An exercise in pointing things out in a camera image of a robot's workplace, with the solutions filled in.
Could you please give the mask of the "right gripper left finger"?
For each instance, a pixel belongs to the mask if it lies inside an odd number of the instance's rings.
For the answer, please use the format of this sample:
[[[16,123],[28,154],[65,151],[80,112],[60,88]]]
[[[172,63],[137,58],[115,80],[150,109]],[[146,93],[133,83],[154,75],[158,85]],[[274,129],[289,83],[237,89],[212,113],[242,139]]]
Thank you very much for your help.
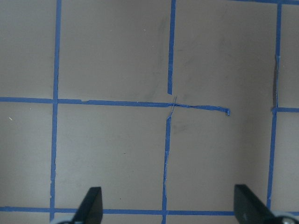
[[[71,220],[72,224],[100,224],[103,218],[101,187],[91,187]]]

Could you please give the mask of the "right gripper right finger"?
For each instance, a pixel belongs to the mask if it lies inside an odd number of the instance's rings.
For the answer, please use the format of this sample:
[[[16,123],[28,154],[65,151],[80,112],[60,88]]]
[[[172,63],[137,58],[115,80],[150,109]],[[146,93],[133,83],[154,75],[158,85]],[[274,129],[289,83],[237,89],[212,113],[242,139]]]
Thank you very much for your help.
[[[279,224],[280,218],[245,184],[234,186],[234,215],[239,224]]]

